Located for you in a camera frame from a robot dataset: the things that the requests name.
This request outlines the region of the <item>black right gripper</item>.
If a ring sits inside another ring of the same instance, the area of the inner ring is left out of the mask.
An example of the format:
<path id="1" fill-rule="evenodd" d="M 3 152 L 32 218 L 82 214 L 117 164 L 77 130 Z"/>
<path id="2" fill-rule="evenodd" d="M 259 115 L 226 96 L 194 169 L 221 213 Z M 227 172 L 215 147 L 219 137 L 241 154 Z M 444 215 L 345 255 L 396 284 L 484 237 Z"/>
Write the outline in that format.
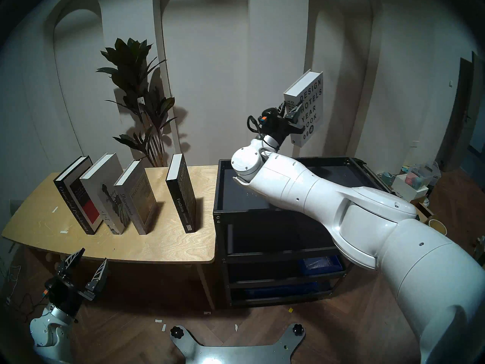
<path id="1" fill-rule="evenodd" d="M 297 121 L 303 106 L 291 108 L 286 115 L 286 102 L 282 102 L 278 109 L 266 109 L 261 113 L 261 134 L 263 141 L 270 147 L 280 147 L 290 134 L 302 134 L 304 127 Z"/>

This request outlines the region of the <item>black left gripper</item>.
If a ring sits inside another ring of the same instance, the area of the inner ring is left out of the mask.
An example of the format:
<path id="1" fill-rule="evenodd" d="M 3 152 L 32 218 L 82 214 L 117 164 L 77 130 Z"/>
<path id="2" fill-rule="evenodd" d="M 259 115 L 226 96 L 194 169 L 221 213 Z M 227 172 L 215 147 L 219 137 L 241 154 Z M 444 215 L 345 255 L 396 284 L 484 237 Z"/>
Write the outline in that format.
<path id="1" fill-rule="evenodd" d="M 76 317 L 82 303 L 93 301 L 95 293 L 100 293 L 108 275 L 108 259 L 105 258 L 92 280 L 81 290 L 71 280 L 75 267 L 80 263 L 85 248 L 70 254 L 57 266 L 57 275 L 45 282 L 45 289 L 50 304 L 70 317 Z"/>

